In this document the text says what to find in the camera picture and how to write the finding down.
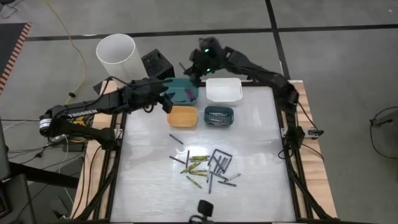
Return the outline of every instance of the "white cylinder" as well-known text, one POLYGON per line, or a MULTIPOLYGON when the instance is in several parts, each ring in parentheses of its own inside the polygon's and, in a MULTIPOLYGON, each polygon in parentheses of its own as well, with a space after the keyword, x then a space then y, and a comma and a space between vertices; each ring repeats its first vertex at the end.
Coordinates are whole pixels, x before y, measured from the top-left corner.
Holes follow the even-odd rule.
POLYGON ((113 34, 105 37, 97 45, 96 54, 111 76, 128 83, 148 77, 136 43, 128 35, 113 34))

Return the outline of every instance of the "concrete floor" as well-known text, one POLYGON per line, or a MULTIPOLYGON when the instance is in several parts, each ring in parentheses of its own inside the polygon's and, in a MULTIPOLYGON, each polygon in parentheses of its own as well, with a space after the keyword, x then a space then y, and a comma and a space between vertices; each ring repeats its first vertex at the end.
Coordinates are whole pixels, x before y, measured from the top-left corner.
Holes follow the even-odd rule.
MULTIPOLYGON (((264 1, 204 0, 51 0, 73 35, 178 30, 270 28, 264 1)), ((398 2, 360 0, 272 1, 278 27, 393 24, 398 2)), ((42 0, 22 2, 19 12, 0 22, 33 22, 31 37, 65 35, 42 0)), ((140 37, 141 55, 158 48, 182 75, 178 62, 189 65, 199 35, 140 37)), ((281 72, 272 33, 220 34, 223 45, 245 53, 253 62, 281 72)), ((290 76, 303 80, 320 138, 339 218, 347 221, 395 223, 398 220, 398 164, 376 154, 369 140, 369 119, 397 106, 398 30, 346 30, 280 33, 290 76)), ((88 78, 76 101, 96 96, 92 86, 107 76, 95 55, 100 40, 77 40, 88 63, 88 78)), ((81 79, 83 65, 67 40, 26 42, 0 98, 4 119, 37 119, 81 79)), ((226 72, 216 74, 227 76, 226 72)), ((381 151, 398 157, 392 127, 375 130, 381 151)), ((11 150, 40 147, 45 139, 35 123, 6 131, 11 150)), ((48 150, 28 165, 44 167, 61 161, 60 149, 48 150)), ((24 162, 31 155, 18 157, 24 162)))

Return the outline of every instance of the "white tabletop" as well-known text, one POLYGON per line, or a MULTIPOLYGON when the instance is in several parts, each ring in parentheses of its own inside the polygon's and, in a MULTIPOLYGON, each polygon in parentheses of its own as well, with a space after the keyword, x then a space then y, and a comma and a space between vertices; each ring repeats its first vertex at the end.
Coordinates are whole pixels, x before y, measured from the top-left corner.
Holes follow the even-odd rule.
MULTIPOLYGON (((216 222, 294 221, 285 161, 272 90, 269 87, 243 87, 243 99, 234 110, 234 123, 228 128, 206 126, 205 88, 199 89, 198 122, 194 128, 173 128, 167 114, 157 105, 148 114, 143 110, 127 116, 121 160, 116 182, 112 222, 187 222, 198 214, 199 200, 214 205, 216 222), (173 134, 184 145, 169 137, 173 134), (211 194, 205 177, 190 175, 203 188, 180 174, 190 156, 211 155, 214 149, 233 155, 225 173, 242 175, 230 187, 213 177, 211 194)), ((206 169, 202 162, 198 169, 206 169)))

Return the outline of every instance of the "white plastic container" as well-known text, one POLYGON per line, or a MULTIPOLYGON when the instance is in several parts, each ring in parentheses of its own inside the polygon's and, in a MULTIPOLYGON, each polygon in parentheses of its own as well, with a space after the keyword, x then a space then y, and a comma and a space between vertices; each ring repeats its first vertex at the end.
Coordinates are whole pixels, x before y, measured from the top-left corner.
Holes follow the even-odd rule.
POLYGON ((105 37, 97 45, 96 54, 109 75, 128 83, 148 77, 136 43, 128 35, 113 34, 105 37))
POLYGON ((238 78, 209 78, 206 97, 211 105, 237 105, 243 98, 242 82, 238 78))

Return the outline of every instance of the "black box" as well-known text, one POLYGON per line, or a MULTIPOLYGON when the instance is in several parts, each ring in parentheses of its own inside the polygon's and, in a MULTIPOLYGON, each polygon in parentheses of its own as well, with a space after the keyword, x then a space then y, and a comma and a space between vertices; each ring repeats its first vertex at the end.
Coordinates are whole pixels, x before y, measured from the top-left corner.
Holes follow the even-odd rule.
POLYGON ((145 70, 151 78, 164 80, 166 78, 174 78, 173 65, 155 49, 141 58, 144 63, 145 70))

